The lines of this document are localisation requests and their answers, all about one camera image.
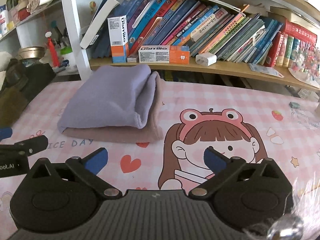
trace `purple towel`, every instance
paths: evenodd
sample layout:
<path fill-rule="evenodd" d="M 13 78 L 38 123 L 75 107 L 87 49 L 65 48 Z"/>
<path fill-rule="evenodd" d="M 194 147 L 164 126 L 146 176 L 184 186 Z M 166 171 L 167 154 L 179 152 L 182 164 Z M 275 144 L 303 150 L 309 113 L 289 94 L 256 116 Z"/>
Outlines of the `purple towel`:
<path fill-rule="evenodd" d="M 148 65 L 102 66 L 70 99 L 58 130 L 132 126 L 143 128 L 156 89 L 156 73 Z"/>

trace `orange and white box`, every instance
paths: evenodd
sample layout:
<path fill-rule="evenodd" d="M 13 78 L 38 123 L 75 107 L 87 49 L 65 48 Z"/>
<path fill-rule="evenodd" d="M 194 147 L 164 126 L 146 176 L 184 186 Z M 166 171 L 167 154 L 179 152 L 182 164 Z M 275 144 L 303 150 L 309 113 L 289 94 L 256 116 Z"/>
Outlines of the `orange and white box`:
<path fill-rule="evenodd" d="M 189 64 L 188 46 L 148 45 L 139 49 L 140 63 Z"/>
<path fill-rule="evenodd" d="M 126 15 L 108 18 L 108 28 L 113 63 L 126 62 L 129 53 Z"/>

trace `brown towel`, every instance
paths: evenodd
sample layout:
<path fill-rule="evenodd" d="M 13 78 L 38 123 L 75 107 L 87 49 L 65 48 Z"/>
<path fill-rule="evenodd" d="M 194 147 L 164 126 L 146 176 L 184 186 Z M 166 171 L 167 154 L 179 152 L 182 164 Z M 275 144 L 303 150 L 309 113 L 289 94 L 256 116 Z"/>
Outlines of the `brown towel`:
<path fill-rule="evenodd" d="M 164 80 L 157 74 L 156 91 L 148 115 L 147 124 L 138 129 L 131 126 L 107 126 L 99 128 L 66 128 L 62 134 L 76 138 L 88 138 L 96 141 L 139 143 L 156 142 L 164 138 L 161 127 L 158 126 L 159 112 L 162 106 L 162 91 Z"/>

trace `red tassel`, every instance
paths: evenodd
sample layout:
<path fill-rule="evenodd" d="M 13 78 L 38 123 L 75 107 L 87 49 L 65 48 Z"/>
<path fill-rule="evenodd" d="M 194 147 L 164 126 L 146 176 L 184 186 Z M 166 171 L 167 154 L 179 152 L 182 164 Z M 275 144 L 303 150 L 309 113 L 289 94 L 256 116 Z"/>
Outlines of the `red tassel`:
<path fill-rule="evenodd" d="M 53 45 L 52 40 L 51 40 L 50 37 L 48 37 L 48 47 L 49 47 L 49 50 L 50 50 L 53 66 L 54 67 L 59 67 L 60 63 L 59 63 L 58 55 L 57 55 L 56 50 L 54 49 L 54 45 Z"/>

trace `red heart print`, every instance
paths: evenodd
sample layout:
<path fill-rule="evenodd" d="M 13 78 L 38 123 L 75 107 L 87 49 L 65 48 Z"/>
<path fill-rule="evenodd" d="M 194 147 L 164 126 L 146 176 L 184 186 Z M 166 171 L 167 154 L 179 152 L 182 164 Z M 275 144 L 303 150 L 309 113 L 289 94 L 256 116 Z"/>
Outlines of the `red heart print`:
<path fill-rule="evenodd" d="M 122 157 L 120 161 L 120 167 L 123 173 L 129 173 L 136 171 L 141 166 L 141 160 L 140 159 L 134 159 L 131 161 L 130 155 L 125 155 Z"/>
<path fill-rule="evenodd" d="M 138 145 L 141 148 L 147 148 L 149 143 L 136 143 L 136 145 Z"/>

